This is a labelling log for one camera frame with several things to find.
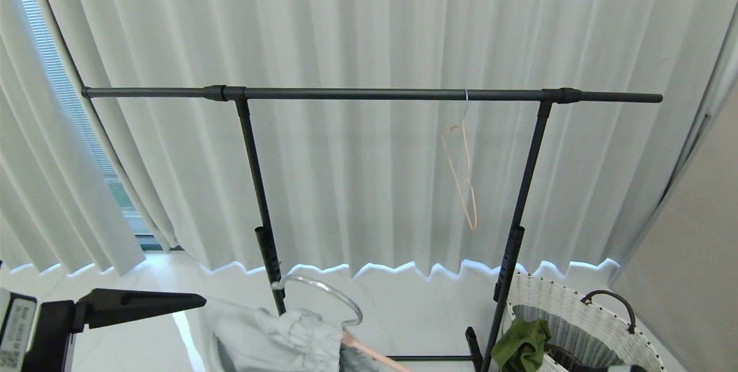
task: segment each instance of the white label sticker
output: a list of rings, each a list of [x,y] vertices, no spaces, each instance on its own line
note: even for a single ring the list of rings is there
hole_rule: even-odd
[[[0,372],[19,372],[28,346],[36,303],[16,298],[7,311],[7,323],[0,343]]]

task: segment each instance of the qr code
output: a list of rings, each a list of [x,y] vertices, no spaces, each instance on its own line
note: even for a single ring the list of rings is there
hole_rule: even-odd
[[[17,369],[20,361],[20,351],[0,351],[0,367],[11,367],[12,369]]]

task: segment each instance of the silver metal hook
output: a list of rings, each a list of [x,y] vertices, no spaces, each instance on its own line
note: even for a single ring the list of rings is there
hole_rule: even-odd
[[[466,110],[469,109],[469,91],[464,88],[464,94],[466,95],[466,104],[464,104],[464,116],[463,119],[466,119]]]
[[[304,277],[303,275],[285,275],[279,282],[272,283],[272,290],[284,290],[285,283],[287,283],[288,281],[299,281],[300,283],[305,283],[307,285],[320,288],[322,291],[329,293],[330,295],[342,301],[343,304],[346,304],[346,306],[351,308],[351,310],[356,313],[356,319],[345,320],[341,322],[341,327],[343,328],[343,330],[346,330],[346,328],[349,326],[360,325],[364,321],[364,313],[362,313],[359,305],[356,304],[353,299],[349,298],[349,296],[343,294],[341,291],[338,291],[325,283],[321,283],[321,281],[315,280],[314,278]]]

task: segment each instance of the pleated curtain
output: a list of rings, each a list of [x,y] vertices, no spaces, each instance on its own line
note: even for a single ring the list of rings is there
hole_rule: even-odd
[[[520,262],[628,252],[664,195],[738,0],[48,0],[77,85],[558,88],[664,94],[554,106]],[[235,106],[96,99],[98,136],[156,238],[261,266]],[[537,106],[472,102],[479,228],[440,141],[464,102],[252,101],[283,269],[500,264]],[[458,132],[456,169],[466,167]],[[469,198],[469,189],[464,188]]]
[[[20,0],[0,0],[0,259],[125,273],[144,255],[47,77]]]

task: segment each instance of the window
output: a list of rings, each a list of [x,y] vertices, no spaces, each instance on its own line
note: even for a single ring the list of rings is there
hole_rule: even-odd
[[[118,206],[121,207],[121,211],[124,217],[126,217],[127,222],[131,225],[133,232],[137,236],[150,236],[149,228],[146,227],[146,224],[141,219],[141,215],[139,215],[131,203],[131,198],[129,198],[124,190],[118,174],[116,174],[115,169],[101,148],[100,143],[97,141],[95,133],[92,131],[92,127],[90,126],[89,120],[87,120],[87,115],[85,115],[82,109],[82,104],[74,90],[74,86],[71,85],[69,77],[66,75],[64,67],[61,64],[61,59],[54,46],[52,36],[48,32],[44,17],[42,17],[42,13],[40,12],[39,2],[37,0],[21,0],[21,2],[23,2],[23,7],[31,25],[36,46],[39,48],[40,56],[42,56],[42,60],[44,61],[48,77],[54,88],[56,88],[61,103],[74,124],[77,125],[77,129],[80,131],[90,153],[95,157],[95,161],[102,170],[108,187],[113,192],[113,196],[118,202]],[[142,238],[141,242],[151,243],[149,240]]]

